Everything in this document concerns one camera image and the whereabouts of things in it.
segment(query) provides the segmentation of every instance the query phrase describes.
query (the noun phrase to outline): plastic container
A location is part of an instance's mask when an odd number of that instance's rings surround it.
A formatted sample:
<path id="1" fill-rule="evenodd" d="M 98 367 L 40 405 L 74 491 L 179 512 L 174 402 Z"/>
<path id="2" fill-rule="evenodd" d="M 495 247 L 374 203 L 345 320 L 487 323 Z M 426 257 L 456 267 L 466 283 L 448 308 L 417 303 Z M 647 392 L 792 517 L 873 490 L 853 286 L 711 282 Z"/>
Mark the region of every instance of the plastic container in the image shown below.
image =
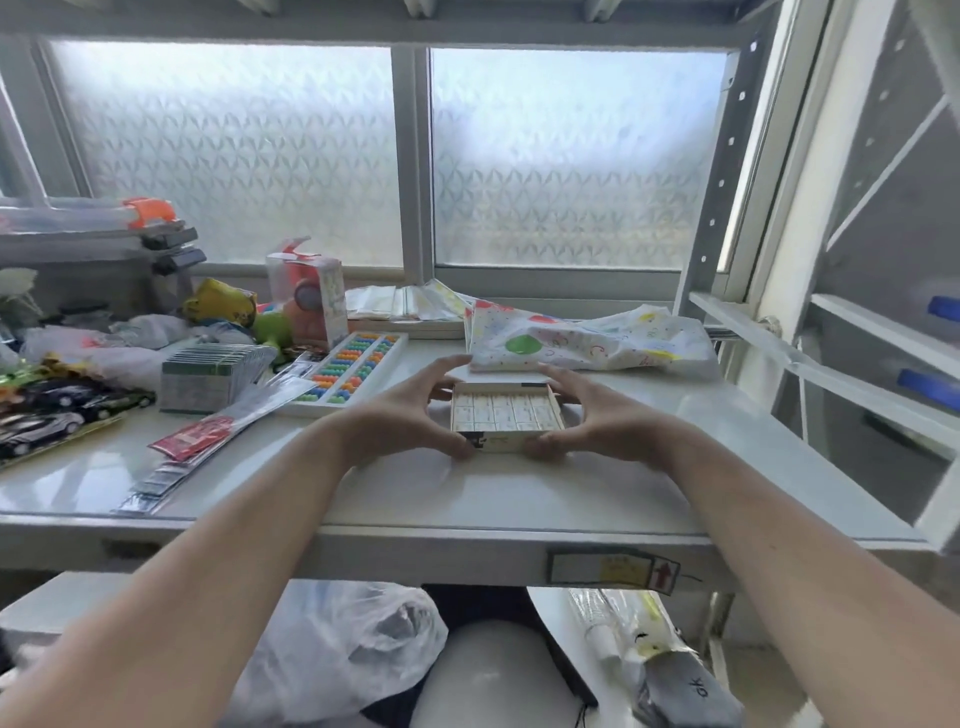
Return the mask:
<path id="1" fill-rule="evenodd" d="M 118 201 L 53 197 L 49 207 L 23 207 L 16 202 L 0 198 L 0 234 L 137 230 L 177 219 L 170 203 L 152 198 Z"/>

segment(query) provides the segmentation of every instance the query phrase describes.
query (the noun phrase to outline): toy car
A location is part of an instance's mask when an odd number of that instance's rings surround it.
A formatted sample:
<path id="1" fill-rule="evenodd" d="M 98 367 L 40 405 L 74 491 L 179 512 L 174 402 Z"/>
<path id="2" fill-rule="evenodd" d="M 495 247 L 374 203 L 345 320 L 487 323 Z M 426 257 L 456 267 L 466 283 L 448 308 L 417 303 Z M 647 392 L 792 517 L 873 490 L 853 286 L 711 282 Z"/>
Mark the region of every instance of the toy car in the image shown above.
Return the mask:
<path id="1" fill-rule="evenodd" d="M 100 395 L 76 407 L 76 411 L 83 415 L 87 422 L 93 422 L 106 420 L 134 407 L 149 407 L 154 402 L 156 395 L 145 389 L 104 388 Z"/>
<path id="2" fill-rule="evenodd" d="M 21 457 L 72 435 L 83 425 L 84 418 L 76 412 L 10 415 L 0 420 L 0 458 Z"/>
<path id="3" fill-rule="evenodd" d="M 20 411 L 72 409 L 103 395 L 106 387 L 93 379 L 58 377 L 20 386 L 16 409 Z"/>

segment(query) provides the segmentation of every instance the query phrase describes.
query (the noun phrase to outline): abacus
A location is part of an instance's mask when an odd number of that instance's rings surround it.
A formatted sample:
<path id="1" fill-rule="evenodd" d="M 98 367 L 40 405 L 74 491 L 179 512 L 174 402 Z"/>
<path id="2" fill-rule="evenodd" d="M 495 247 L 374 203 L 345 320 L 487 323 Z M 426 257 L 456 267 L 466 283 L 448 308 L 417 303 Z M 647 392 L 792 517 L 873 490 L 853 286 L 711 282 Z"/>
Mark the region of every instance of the abacus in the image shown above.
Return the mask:
<path id="1" fill-rule="evenodd" d="M 314 388 L 285 404 L 279 412 L 319 418 L 376 394 L 380 391 L 376 383 L 394 368 L 408 338 L 405 333 L 355 331 L 300 375 L 312 379 Z"/>

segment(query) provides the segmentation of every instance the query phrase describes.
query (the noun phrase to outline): sticker on desk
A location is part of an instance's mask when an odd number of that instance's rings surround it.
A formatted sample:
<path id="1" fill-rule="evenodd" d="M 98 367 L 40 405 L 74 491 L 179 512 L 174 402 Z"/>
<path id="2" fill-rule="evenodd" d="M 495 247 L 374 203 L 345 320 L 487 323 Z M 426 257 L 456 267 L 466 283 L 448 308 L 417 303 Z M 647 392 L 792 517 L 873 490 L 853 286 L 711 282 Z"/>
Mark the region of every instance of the sticker on desk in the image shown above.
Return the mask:
<path id="1" fill-rule="evenodd" d="M 555 586 L 625 587 L 670 595 L 680 564 L 634 551 L 553 553 L 548 583 Z"/>

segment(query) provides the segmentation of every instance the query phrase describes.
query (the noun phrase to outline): frosted glass window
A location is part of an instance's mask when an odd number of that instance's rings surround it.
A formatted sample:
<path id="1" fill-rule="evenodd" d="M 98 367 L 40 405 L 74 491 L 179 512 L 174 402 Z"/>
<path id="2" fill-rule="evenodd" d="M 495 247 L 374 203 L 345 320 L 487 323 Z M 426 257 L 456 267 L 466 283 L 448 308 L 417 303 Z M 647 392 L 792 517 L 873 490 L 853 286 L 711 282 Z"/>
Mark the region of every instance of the frosted glass window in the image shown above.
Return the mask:
<path id="1" fill-rule="evenodd" d="M 437 261 L 681 270 L 724 53 L 438 49 Z"/>
<path id="2" fill-rule="evenodd" d="M 402 266 L 386 48 L 54 43 L 93 193 L 171 200 L 211 260 L 285 237 Z"/>

